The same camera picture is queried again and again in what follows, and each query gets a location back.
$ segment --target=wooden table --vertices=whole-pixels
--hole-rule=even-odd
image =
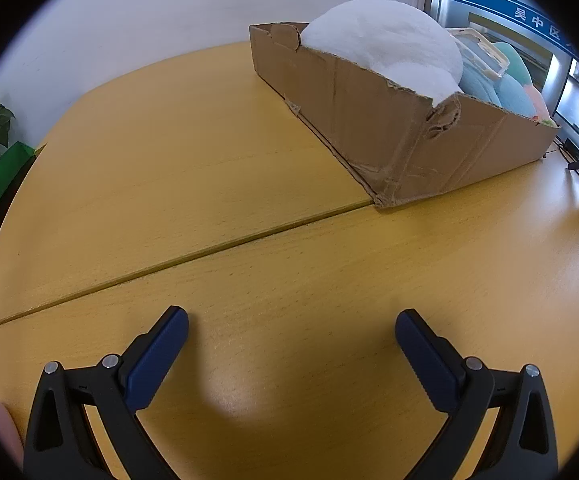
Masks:
[[[249,43],[167,59],[48,135],[0,231],[0,323],[370,202]]]

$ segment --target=green plush toy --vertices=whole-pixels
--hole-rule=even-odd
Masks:
[[[494,43],[494,45],[509,59],[507,73],[523,86],[531,85],[529,70],[527,70],[521,55],[516,52],[516,49],[509,43]]]

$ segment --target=white wall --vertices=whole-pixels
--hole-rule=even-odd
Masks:
[[[16,115],[12,141],[37,146],[83,93],[119,75],[246,40],[252,23],[308,22],[344,1],[51,0],[0,60],[0,101]]]

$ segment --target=light blue plush toy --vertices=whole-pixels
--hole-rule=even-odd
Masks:
[[[501,106],[501,101],[493,87],[493,81],[484,76],[471,62],[466,59],[463,61],[463,76],[458,83],[460,89],[481,101]]]
[[[536,115],[534,103],[532,103],[527,92],[525,92],[521,83],[508,73],[503,74],[501,80],[495,82],[493,87],[498,99],[501,101],[501,106],[506,110],[529,118]]]
[[[530,118],[536,115],[531,99],[511,75],[505,73],[499,81],[492,81],[471,62],[463,61],[463,77],[458,84],[463,92],[518,115]]]

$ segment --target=cable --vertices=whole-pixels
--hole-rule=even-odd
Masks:
[[[556,146],[558,146],[558,151],[561,152],[561,155],[563,156],[563,158],[567,161],[567,162],[576,162],[575,158],[572,156],[571,153],[569,153],[566,149],[565,149],[565,145],[561,142],[561,139],[559,139],[558,137],[556,137],[554,139],[554,144]],[[579,170],[569,170],[569,171],[573,171],[576,175],[578,175],[579,178]]]

